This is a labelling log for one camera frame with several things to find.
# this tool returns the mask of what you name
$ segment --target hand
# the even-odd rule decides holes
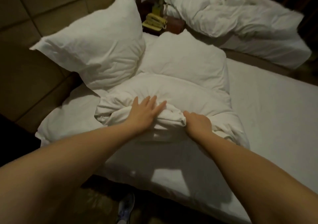
[[[160,105],[156,106],[156,100],[157,96],[151,99],[148,96],[140,104],[138,104],[138,97],[135,97],[133,100],[133,105],[125,123],[130,125],[137,135],[147,130],[154,119],[165,108],[167,101],[163,101]]]
[[[211,121],[206,116],[188,111],[184,111],[183,115],[187,121],[185,130],[193,141],[200,142],[202,138],[212,133]]]

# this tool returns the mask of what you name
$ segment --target forearm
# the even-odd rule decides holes
[[[203,136],[200,144],[255,223],[317,221],[317,195],[272,162],[213,133]]]
[[[0,205],[1,223],[27,223],[35,210],[39,220],[43,211],[56,207],[133,136],[134,131],[125,124],[100,128],[60,140],[2,167],[0,196],[6,204]],[[19,215],[12,215],[14,209]]]

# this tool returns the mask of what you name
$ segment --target shoe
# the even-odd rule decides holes
[[[119,202],[117,222],[129,224],[130,213],[135,205],[135,195],[129,193]]]

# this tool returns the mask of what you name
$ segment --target upholstered headboard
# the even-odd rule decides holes
[[[0,114],[34,133],[81,79],[28,48],[113,1],[0,0]]]

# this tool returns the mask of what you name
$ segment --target telephone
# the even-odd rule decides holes
[[[155,31],[160,31],[161,29],[166,29],[167,20],[153,13],[149,13],[146,16],[146,20],[142,23],[142,26]]]

